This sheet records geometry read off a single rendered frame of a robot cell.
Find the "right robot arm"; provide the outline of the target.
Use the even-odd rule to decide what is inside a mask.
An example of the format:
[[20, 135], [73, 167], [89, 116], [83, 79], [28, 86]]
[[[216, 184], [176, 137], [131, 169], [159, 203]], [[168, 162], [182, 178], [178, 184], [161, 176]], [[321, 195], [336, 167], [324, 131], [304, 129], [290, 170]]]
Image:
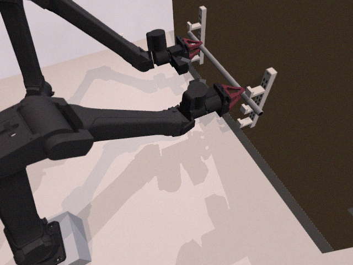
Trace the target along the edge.
[[48, 223], [37, 213], [28, 165], [85, 156], [97, 141], [184, 135], [194, 119], [206, 115], [206, 98], [217, 94], [197, 78], [189, 81], [180, 105], [168, 110], [97, 109], [28, 96], [1, 111], [0, 219], [15, 263], [57, 265], [66, 259], [59, 222]]

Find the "dark brown wall panel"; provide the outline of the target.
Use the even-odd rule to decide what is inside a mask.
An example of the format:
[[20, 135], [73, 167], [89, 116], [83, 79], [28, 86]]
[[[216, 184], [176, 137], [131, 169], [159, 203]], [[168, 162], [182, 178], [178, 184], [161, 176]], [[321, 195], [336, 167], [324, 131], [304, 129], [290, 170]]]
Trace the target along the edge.
[[245, 90], [277, 74], [254, 127], [222, 118], [319, 248], [353, 247], [353, 0], [172, 0], [174, 39], [206, 9], [204, 47]]

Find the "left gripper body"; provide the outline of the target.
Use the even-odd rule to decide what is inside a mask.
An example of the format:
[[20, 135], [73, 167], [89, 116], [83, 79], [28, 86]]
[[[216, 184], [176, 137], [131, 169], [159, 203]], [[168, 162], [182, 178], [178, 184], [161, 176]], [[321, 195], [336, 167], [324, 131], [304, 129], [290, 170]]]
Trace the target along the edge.
[[[183, 38], [180, 37], [180, 35], [176, 36], [176, 40], [176, 45], [174, 46], [180, 45], [184, 50], [184, 58], [189, 59], [189, 46], [187, 45], [187, 43], [184, 41]], [[166, 50], [169, 52], [168, 48], [169, 47], [167, 47]]]

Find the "grey metal tube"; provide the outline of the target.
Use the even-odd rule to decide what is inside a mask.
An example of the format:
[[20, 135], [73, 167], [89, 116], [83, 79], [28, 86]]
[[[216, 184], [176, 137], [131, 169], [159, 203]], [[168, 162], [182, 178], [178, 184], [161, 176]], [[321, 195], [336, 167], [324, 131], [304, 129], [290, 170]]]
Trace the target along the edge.
[[[187, 35], [193, 41], [199, 41], [197, 37], [191, 32], [188, 31]], [[223, 75], [223, 77], [230, 83], [232, 87], [241, 87], [233, 77], [223, 68], [223, 66], [212, 56], [212, 54], [202, 45], [198, 46], [198, 48], [205, 54], [205, 56], [212, 62], [212, 64], [219, 70], [219, 72]], [[245, 91], [240, 95], [245, 102], [252, 108], [252, 110], [257, 114], [257, 116], [261, 116], [264, 112], [259, 108], [259, 106], [246, 94]]]

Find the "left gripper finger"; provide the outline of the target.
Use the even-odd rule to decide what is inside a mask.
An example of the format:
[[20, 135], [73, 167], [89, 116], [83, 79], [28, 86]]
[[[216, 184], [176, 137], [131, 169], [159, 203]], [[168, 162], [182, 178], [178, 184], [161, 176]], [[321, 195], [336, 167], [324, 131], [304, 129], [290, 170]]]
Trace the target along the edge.
[[[193, 40], [189, 40], [189, 39], [185, 39], [185, 38], [183, 38], [183, 39], [187, 43], [187, 45], [189, 46], [189, 51], [191, 51], [191, 50], [193, 50], [203, 44], [202, 41], [193, 41]], [[189, 45], [189, 44], [193, 44], [193, 45]]]
[[[197, 49], [197, 50], [196, 50]], [[200, 51], [200, 49], [197, 47], [197, 48], [195, 48], [195, 49], [193, 49], [193, 50], [196, 50], [195, 52], [193, 52], [192, 54], [191, 53], [189, 53], [189, 59], [190, 60], [192, 60], [192, 58]]]

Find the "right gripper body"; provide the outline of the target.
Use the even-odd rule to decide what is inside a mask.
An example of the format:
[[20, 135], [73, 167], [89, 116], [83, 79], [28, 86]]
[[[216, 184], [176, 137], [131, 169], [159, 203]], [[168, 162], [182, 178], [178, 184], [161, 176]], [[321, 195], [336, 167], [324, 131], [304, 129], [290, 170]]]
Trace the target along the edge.
[[228, 113], [231, 97], [223, 89], [223, 86], [221, 84], [214, 83], [213, 87], [218, 94], [215, 96], [206, 98], [206, 102], [205, 102], [205, 108], [207, 110], [206, 114], [210, 114], [216, 111], [219, 117], [222, 117], [224, 116], [224, 114]]

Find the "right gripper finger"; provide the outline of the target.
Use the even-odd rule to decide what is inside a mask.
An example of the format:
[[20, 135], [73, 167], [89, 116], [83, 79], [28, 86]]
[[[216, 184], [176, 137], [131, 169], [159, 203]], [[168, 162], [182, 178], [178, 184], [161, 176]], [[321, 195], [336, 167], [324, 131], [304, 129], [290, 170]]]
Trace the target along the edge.
[[230, 111], [240, 99], [241, 96], [238, 96], [232, 103], [230, 103], [228, 111]]
[[[223, 85], [223, 89], [228, 93], [228, 95], [231, 97], [231, 102], [234, 101], [239, 95], [241, 95], [245, 89], [243, 87], [232, 87], [232, 86], [227, 86], [227, 85]], [[235, 90], [239, 90], [239, 92], [235, 93], [235, 94], [230, 94], [229, 91], [235, 91]]]

